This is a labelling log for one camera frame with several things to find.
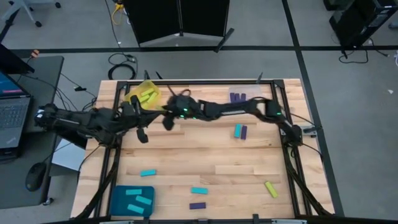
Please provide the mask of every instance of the wooden tabletop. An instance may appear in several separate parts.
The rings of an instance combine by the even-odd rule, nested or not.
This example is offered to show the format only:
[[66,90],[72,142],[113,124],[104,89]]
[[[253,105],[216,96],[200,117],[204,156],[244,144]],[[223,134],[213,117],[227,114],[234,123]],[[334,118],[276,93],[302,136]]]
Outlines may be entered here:
[[[310,119],[307,102],[299,79],[285,79],[290,110]],[[112,108],[117,81],[102,81],[96,107]],[[227,103],[230,85],[179,85],[194,99]],[[160,86],[165,104],[170,93]],[[261,85],[264,97],[272,98],[269,85]],[[294,123],[308,125],[295,118]],[[260,122],[242,114],[222,117],[217,121],[176,120],[173,130],[166,131],[162,118],[147,129],[149,143],[141,144],[135,130],[123,137],[116,185],[149,185],[155,188],[155,209],[150,219],[238,219],[294,217],[287,174],[282,155],[279,130],[274,124]],[[248,126],[247,139],[233,137],[235,124]],[[304,143],[318,148],[317,140],[304,137]],[[86,155],[97,143],[89,141]],[[306,146],[299,147],[307,187],[317,200],[333,213],[331,197],[320,156]],[[71,217],[78,215],[98,189],[104,149],[98,149],[81,168]],[[156,169],[157,175],[140,177],[141,170]],[[269,181],[279,196],[272,198],[264,186]],[[191,194],[191,187],[206,187],[208,195]],[[300,211],[303,200],[296,187]],[[109,191],[104,194],[101,214],[105,215]],[[190,210],[189,203],[206,202],[206,209]],[[138,219],[137,217],[113,217]]]

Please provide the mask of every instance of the laptop screen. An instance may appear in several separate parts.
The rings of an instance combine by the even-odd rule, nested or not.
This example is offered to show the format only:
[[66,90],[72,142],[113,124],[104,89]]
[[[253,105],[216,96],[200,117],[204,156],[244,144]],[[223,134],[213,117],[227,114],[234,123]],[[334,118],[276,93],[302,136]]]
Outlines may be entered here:
[[0,98],[7,96],[23,95],[24,91],[19,88],[11,79],[0,72]]

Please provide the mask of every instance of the floor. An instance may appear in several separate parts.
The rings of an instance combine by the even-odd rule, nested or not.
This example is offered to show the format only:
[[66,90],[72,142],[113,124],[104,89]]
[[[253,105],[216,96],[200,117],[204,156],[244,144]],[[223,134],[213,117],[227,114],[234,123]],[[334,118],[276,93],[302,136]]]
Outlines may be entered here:
[[[34,6],[34,16],[43,23],[36,28],[26,12],[18,13],[2,44],[10,49],[79,49],[115,48],[106,5],[95,0],[59,0]],[[288,0],[301,46],[337,46],[328,24],[331,12],[321,0]],[[108,0],[113,10],[113,3]],[[0,2],[0,14],[8,8]],[[398,14],[390,21],[397,20]],[[398,45],[398,30],[389,30],[388,21],[374,35],[376,45]],[[231,0],[228,27],[235,33],[226,45],[293,46],[282,0]],[[137,47],[130,25],[115,27],[121,47]],[[213,39],[174,37],[149,43],[151,47],[215,45]],[[303,58],[325,130],[326,142],[341,202],[347,217],[398,220],[398,176],[396,143],[398,133],[398,68],[393,55],[386,58],[369,51],[367,64],[339,63],[339,51],[303,51]],[[134,52],[139,61],[139,76],[144,70],[164,78],[302,78],[293,50],[237,50],[202,52]],[[63,73],[93,93],[101,80],[107,79],[111,53],[57,54],[65,57]],[[362,61],[364,52],[350,55]],[[127,78],[128,70],[115,72]],[[59,86],[78,108],[91,96],[73,91],[73,84],[61,78]],[[0,210],[5,223],[45,223],[69,217],[76,190],[76,175],[52,179],[49,207],[37,206]]]

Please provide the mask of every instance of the teal tray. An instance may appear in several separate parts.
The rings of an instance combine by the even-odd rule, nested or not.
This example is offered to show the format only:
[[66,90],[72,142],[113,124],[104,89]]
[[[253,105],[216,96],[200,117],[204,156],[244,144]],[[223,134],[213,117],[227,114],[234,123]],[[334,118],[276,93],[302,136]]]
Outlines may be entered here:
[[[137,195],[126,195],[126,190],[141,189],[141,197],[152,200],[151,205],[136,201]],[[127,206],[135,205],[144,209],[142,214],[127,209]],[[111,199],[111,215],[113,216],[135,216],[150,217],[155,208],[155,188],[150,186],[116,186],[113,189]]]

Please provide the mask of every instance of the black desk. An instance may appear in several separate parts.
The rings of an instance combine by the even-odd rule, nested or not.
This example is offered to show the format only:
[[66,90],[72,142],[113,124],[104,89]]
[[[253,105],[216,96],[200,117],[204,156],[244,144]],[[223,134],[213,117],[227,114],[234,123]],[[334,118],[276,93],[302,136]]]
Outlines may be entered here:
[[[63,65],[63,57],[39,57],[29,62],[35,73],[29,74],[58,85]],[[34,103],[29,113],[28,123],[32,124],[38,104],[53,102],[55,90],[46,83],[22,77],[19,81],[26,91],[34,96]],[[43,161],[55,149],[57,135],[54,133],[24,133],[21,139],[21,156],[13,162],[0,164],[0,209],[39,205],[46,201],[50,187],[50,168],[52,157],[47,159],[47,170],[44,182],[39,190],[29,192],[25,188],[25,177],[33,164]]]

